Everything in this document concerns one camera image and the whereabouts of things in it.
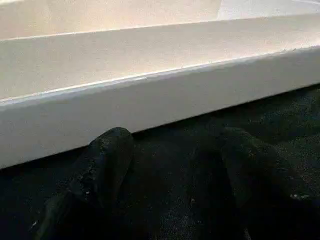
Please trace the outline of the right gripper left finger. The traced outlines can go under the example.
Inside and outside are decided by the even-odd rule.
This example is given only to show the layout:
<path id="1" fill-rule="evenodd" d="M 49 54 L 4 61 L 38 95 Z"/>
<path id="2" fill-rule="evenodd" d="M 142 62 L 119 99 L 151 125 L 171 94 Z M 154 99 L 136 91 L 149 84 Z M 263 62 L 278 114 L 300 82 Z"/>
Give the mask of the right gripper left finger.
<path id="1" fill-rule="evenodd" d="M 134 138 L 122 127 L 94 139 L 76 160 L 80 169 L 51 197 L 32 227 L 34 240 L 93 240 L 107 235 L 110 215 L 134 158 Z"/>

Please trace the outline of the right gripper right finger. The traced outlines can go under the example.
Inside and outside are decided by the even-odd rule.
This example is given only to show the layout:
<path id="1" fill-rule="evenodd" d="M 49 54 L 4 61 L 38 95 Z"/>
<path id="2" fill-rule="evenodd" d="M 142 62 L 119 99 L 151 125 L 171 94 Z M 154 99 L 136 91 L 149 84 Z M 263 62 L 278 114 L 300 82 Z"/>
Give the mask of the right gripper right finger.
<path id="1" fill-rule="evenodd" d="M 320 198 L 273 146 L 237 127 L 214 142 L 251 239 L 320 238 Z"/>

